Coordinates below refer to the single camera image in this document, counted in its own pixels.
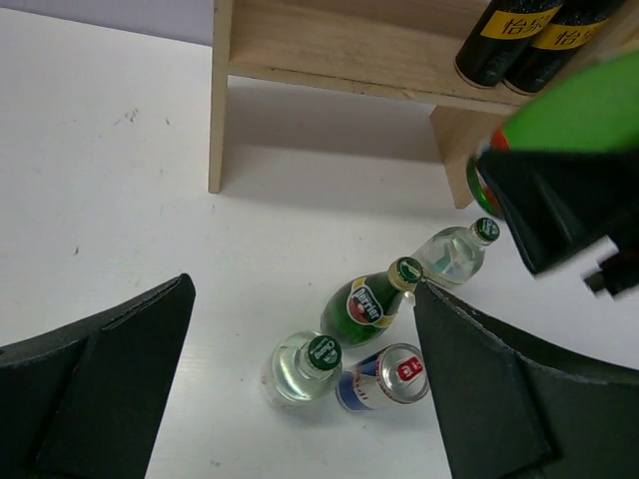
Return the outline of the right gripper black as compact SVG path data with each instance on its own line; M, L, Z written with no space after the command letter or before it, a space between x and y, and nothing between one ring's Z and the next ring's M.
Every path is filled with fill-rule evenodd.
M616 297L638 286L638 153L490 150L478 162L520 257L544 274L608 237L617 250L583 276Z

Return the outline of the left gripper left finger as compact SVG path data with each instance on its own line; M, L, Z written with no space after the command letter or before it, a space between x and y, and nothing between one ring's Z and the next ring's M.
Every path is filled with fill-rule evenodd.
M195 298L183 273L2 346L2 477L144 477Z

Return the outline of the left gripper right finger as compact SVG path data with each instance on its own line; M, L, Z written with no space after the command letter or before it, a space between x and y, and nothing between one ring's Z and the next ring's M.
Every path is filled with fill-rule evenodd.
M413 309L455 478L635 478L638 372L423 282Z

